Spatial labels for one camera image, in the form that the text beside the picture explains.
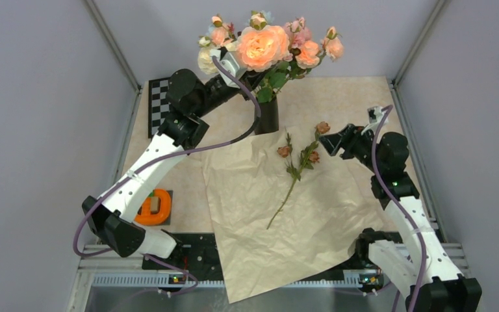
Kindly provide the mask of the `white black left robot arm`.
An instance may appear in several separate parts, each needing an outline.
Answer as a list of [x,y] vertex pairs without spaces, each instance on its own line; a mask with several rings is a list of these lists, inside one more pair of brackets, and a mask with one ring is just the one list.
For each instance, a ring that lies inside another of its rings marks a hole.
[[[164,230],[144,228],[135,222],[135,217],[154,187],[185,157],[229,146],[254,131],[262,113],[253,91],[269,73],[250,70],[235,52],[225,48],[212,50],[211,60],[219,73],[206,83],[189,69],[177,70],[168,78],[165,96],[169,112],[149,146],[113,186],[98,197],[88,196],[83,201],[84,218],[73,241],[77,255],[87,255],[79,249],[78,238],[83,226],[88,225],[107,245],[107,252],[113,251],[120,257],[135,253],[156,255],[170,269],[180,265],[183,256],[177,240]],[[199,144],[209,129],[202,119],[204,115],[238,94],[253,102],[250,128],[234,139],[201,147]]]

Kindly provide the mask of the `white rose stem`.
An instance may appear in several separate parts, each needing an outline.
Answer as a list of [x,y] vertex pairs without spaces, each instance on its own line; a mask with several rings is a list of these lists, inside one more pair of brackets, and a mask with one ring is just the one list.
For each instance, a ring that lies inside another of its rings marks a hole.
[[221,44],[218,44],[208,36],[202,36],[198,40],[199,53],[198,53],[198,67],[199,69],[207,74],[212,75],[218,73],[216,66],[214,65],[211,57],[211,51],[225,47],[227,51],[234,51],[237,48],[237,43],[231,38],[225,39]]

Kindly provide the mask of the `orange paper bouquet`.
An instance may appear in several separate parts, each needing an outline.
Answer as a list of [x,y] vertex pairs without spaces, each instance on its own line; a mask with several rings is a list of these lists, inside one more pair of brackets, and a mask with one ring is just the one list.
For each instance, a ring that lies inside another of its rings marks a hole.
[[[318,149],[320,162],[303,171],[283,211],[266,229],[292,181],[286,161],[277,154],[286,143],[286,131],[295,152],[313,141],[311,128],[289,127],[203,154],[205,190],[219,247],[261,245],[283,255],[325,253],[327,260],[335,253],[353,252],[364,229],[383,227],[380,206],[362,193],[348,165],[323,148]],[[241,281],[232,287],[224,283],[230,303],[256,296],[240,287],[246,286]],[[242,289],[236,292],[236,286]]]

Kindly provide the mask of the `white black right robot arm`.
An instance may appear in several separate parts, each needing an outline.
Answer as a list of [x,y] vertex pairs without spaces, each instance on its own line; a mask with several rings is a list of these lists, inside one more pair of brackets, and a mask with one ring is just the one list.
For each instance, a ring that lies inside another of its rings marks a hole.
[[384,231],[365,229],[355,245],[355,260],[364,268],[377,266],[404,298],[407,311],[476,311],[482,289],[467,278],[444,249],[420,194],[406,171],[407,138],[396,132],[380,135],[392,106],[368,110],[369,123],[344,129],[318,140],[330,156],[357,159],[372,171],[374,197],[396,226],[407,255]]

